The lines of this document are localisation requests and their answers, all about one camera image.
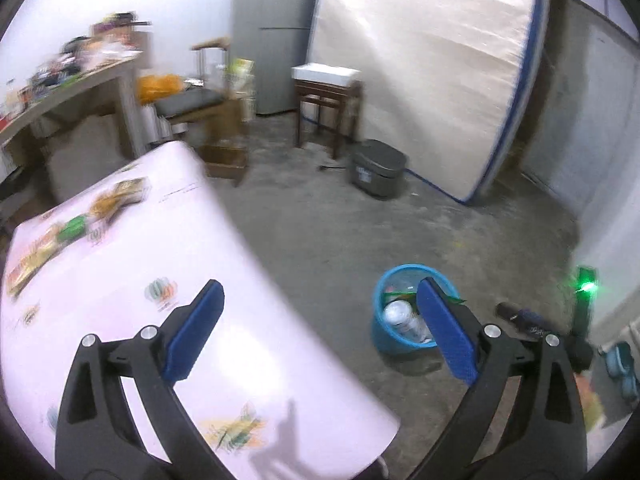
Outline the white can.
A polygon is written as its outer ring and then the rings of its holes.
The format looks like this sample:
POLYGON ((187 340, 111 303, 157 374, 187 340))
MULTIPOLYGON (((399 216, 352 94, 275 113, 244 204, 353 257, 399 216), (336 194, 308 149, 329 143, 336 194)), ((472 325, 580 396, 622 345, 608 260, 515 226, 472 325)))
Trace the white can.
POLYGON ((414 312, 409 301, 395 300, 386 304, 383 318, 396 333, 415 344, 426 344, 432 339, 424 319, 414 312))

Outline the green snack bag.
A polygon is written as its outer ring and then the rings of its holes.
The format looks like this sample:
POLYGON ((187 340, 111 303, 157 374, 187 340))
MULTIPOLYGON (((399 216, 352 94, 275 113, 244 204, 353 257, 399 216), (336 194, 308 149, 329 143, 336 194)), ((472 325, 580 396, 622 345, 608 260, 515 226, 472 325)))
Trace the green snack bag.
MULTIPOLYGON (((450 294, 446 288, 440 285, 436 285, 436 292, 443 300, 450 304, 465 304, 466 300, 450 294)), ((384 308, 386 304, 390 304, 395 300, 406 300, 410 304, 416 306, 416 291, 415 290, 383 290, 373 301, 373 304, 377 308, 384 308)))

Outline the blue trash basket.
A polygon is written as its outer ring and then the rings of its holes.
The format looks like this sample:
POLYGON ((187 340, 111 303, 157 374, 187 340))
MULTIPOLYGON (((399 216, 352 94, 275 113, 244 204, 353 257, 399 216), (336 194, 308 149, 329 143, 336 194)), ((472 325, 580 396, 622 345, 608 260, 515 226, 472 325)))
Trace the blue trash basket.
POLYGON ((424 278, 434 278, 448 296, 460 297, 456 286, 444 274, 423 264, 402 264, 385 272, 372 298, 371 337, 378 352, 405 356, 436 347, 416 306, 416 292, 424 278))

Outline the yellow striped snack packet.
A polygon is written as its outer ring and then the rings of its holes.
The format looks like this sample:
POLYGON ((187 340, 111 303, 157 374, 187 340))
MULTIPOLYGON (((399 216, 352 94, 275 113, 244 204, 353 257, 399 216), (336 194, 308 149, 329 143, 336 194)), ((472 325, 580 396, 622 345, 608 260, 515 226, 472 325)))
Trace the yellow striped snack packet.
POLYGON ((58 234, 61 231, 62 224, 55 223, 18 260, 6 279, 6 289, 10 296, 17 297, 38 271, 60 252, 62 243, 58 240, 58 234))

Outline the green snack packet on table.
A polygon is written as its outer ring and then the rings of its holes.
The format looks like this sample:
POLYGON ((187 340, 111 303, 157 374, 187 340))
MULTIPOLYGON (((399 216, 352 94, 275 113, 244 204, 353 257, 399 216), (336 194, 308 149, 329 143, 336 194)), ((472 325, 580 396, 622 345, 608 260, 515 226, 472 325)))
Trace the green snack packet on table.
POLYGON ((56 239, 61 244, 73 243, 78 238, 84 237, 88 230, 88 219, 85 214, 66 221, 62 228, 58 230, 56 239))

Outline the grey wooden side table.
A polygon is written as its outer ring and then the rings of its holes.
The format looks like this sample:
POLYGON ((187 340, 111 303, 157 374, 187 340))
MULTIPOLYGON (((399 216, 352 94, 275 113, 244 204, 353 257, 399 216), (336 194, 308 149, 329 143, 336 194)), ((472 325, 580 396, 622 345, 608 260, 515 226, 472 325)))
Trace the grey wooden side table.
POLYGON ((131 55, 62 84, 1 129, 1 197, 66 200, 145 153, 131 55))

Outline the open wooden drawer box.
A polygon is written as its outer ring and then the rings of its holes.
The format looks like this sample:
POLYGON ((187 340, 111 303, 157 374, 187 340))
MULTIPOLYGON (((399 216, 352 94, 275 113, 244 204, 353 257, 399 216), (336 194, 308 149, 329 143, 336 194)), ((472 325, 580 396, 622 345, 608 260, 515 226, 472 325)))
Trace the open wooden drawer box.
POLYGON ((248 151, 235 146, 202 145, 195 149, 204 162, 206 174, 210 178, 230 180, 239 186, 247 173, 248 151))

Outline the grey rice cooker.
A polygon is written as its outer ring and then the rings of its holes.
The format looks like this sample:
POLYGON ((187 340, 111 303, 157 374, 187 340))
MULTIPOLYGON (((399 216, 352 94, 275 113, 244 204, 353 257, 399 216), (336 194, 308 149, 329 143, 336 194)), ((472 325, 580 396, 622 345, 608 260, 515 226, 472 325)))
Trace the grey rice cooker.
POLYGON ((380 140, 368 139, 349 150, 349 181, 377 198, 396 197, 404 183, 408 157, 380 140))

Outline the wooden chair black seat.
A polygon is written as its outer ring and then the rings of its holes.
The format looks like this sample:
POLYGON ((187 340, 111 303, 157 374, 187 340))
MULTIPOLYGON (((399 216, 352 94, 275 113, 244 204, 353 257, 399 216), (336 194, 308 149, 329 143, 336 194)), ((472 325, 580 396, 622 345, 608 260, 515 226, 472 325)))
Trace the wooden chair black seat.
POLYGON ((177 124, 199 124, 208 127, 206 140, 192 145, 235 146, 248 151, 248 130, 242 122, 242 103, 231 90, 231 76, 224 75, 224 88, 221 90, 206 87, 205 61, 206 50, 217 49, 224 52, 224 68, 230 67, 229 37, 219 37, 196 44, 191 48, 198 54, 203 85, 183 90, 183 92, 156 101, 153 106, 156 119, 163 119, 170 126, 177 124))

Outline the orange plastic bag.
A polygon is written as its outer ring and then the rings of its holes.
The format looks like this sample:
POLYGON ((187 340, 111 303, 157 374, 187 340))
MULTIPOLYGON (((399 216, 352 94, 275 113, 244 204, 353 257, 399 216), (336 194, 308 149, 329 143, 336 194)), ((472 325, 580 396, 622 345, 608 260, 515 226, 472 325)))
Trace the orange plastic bag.
POLYGON ((186 85, 183 79, 175 74, 146 75, 137 79, 137 98, 142 105, 180 93, 186 85))

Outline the dark wooden stool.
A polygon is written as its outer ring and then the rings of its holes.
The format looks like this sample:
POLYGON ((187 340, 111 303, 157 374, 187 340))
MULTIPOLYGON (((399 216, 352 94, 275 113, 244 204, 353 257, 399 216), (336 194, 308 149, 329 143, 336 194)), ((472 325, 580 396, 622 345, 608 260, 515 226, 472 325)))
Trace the dark wooden stool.
POLYGON ((363 101, 363 84, 356 80, 346 87, 324 82, 294 79, 296 96, 296 135, 294 146, 304 145, 303 105, 312 104, 317 107, 316 133, 322 130, 332 133, 331 158, 338 159, 341 154, 343 140, 347 144, 357 141, 360 123, 360 110, 363 101), (334 126, 328 127, 322 122, 324 110, 334 111, 334 126))

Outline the white mattress with blue edge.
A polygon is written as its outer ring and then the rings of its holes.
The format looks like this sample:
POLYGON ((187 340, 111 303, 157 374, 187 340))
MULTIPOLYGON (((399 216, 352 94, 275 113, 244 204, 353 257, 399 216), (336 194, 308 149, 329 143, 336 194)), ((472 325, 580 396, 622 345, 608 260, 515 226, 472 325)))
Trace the white mattress with blue edge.
POLYGON ((356 70, 364 132, 469 203, 518 130, 548 11, 549 0, 317 0, 308 58, 356 70))

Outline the white foam box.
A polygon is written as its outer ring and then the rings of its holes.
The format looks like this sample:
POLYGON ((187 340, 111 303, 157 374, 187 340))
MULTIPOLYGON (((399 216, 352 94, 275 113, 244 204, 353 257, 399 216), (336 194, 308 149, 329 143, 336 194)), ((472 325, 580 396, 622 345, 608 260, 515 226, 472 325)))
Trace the white foam box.
POLYGON ((292 68, 292 78, 299 81, 332 84, 347 88, 360 77, 360 71, 353 68, 332 66, 321 63, 307 63, 292 68))

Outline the grey refrigerator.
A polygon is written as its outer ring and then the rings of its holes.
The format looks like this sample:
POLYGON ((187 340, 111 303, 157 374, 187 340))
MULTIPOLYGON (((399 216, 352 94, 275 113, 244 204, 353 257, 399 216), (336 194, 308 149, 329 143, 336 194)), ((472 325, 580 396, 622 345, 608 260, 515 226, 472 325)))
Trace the grey refrigerator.
POLYGON ((315 4, 316 0, 233 0, 231 52, 254 62, 258 115, 296 107, 292 68, 306 61, 315 4))

